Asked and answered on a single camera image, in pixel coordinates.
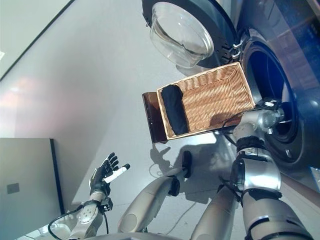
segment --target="dark panel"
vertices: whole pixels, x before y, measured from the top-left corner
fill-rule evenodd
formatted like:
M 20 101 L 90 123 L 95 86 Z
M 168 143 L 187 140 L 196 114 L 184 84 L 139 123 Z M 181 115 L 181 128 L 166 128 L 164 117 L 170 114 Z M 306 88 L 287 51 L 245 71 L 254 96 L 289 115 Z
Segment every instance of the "dark panel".
M 162 121 L 158 97 L 156 92 L 142 94 L 143 104 L 148 121 L 151 141 L 153 143 L 167 141 L 164 123 Z

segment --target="black cloth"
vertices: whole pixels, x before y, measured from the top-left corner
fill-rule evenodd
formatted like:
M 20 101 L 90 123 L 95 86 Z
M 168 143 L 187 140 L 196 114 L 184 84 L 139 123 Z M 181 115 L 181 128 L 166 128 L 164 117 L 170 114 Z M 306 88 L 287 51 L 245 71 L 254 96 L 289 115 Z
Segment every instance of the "black cloth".
M 168 85 L 162 89 L 161 96 L 173 132 L 176 135 L 187 133 L 188 125 L 180 88 L 177 85 Z

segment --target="wicker basket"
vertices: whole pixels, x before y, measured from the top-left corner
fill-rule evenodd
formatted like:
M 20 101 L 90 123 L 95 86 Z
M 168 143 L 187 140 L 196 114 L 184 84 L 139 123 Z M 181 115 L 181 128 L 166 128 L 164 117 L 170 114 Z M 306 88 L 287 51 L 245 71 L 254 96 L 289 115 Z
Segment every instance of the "wicker basket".
M 189 132 L 175 135 L 167 114 L 161 91 L 157 90 L 162 121 L 168 140 L 191 136 L 222 127 L 234 114 L 255 106 L 244 71 L 239 62 L 223 65 L 171 83 L 182 93 L 182 104 Z M 235 125 L 235 119 L 227 126 Z

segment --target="black cable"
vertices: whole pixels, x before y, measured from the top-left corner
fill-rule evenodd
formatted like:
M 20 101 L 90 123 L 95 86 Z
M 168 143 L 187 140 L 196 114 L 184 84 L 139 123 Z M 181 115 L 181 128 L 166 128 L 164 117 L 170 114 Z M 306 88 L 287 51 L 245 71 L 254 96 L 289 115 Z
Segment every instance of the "black cable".
M 223 125 L 222 125 L 222 127 L 221 127 L 221 131 L 222 131 L 223 136 L 224 136 L 231 144 L 233 144 L 233 145 L 236 146 L 235 141 L 233 141 L 233 140 L 231 139 L 231 137 L 229 137 L 229 136 L 227 135 L 227 133 L 224 131 L 224 128 L 225 128 L 225 126 L 226 126 L 226 123 L 230 122 L 231 120 L 233 120 L 234 118 L 236 118 L 236 117 L 238 117 L 239 115 L 243 114 L 244 112 L 253 112 L 253 111 L 258 111 L 258 110 L 266 109 L 266 108 L 268 108 L 268 107 L 267 107 L 267 106 L 259 106 L 259 107 L 256 107 L 256 108 L 254 108 L 254 109 L 251 109 L 251 110 L 238 112 L 237 114 L 235 114 L 235 115 L 233 115 L 232 117 L 228 118 L 227 120 L 224 121 L 224 123 L 223 123 Z
M 51 234 L 51 236 L 54 237 L 54 238 L 57 239 L 57 240 L 62 240 L 61 238 L 57 237 L 57 236 L 51 231 L 51 225 L 52 225 L 55 221 L 57 221 L 57 220 L 59 220 L 59 219 L 62 219 L 62 218 L 64 218 L 65 216 L 68 216 L 68 215 L 70 215 L 70 214 L 74 214 L 75 212 L 77 212 L 77 211 L 79 211 L 80 209 L 82 209 L 82 207 L 83 207 L 83 204 L 80 204 L 75 210 L 70 211 L 70 212 L 67 212 L 67 213 L 65 213 L 65 214 L 62 214 L 62 215 L 58 216 L 56 219 L 52 220 L 52 221 L 49 223 L 49 225 L 48 225 L 48 231 L 49 231 L 49 233 Z
M 241 201 L 241 197 L 237 194 L 237 192 L 232 188 L 232 186 L 228 183 L 227 180 L 223 179 L 222 176 L 219 176 L 219 180 L 222 182 L 222 184 L 228 188 L 233 195 L 235 196 L 236 201 L 239 203 Z
M 235 115 L 233 115 L 232 117 L 228 118 L 227 120 L 224 121 L 224 123 L 223 123 L 223 125 L 222 125 L 222 127 L 221 127 L 221 131 L 222 131 L 223 136 L 224 136 L 231 144 L 233 144 L 233 145 L 236 145 L 235 141 L 233 141 L 233 140 L 231 139 L 231 137 L 229 137 L 229 136 L 226 134 L 226 132 L 224 131 L 224 128 L 225 128 L 226 123 L 230 122 L 232 119 L 238 117 L 239 115 L 241 115 L 241 114 L 243 114 L 243 113 L 244 113 L 243 111 L 242 111 L 242 112 L 238 112 L 237 114 L 235 114 Z
M 106 227 L 106 234 L 109 234 L 109 226 L 108 226 L 108 220 L 107 220 L 107 216 L 104 210 L 102 210 L 102 214 L 104 217 L 104 221 L 105 221 L 105 227 Z

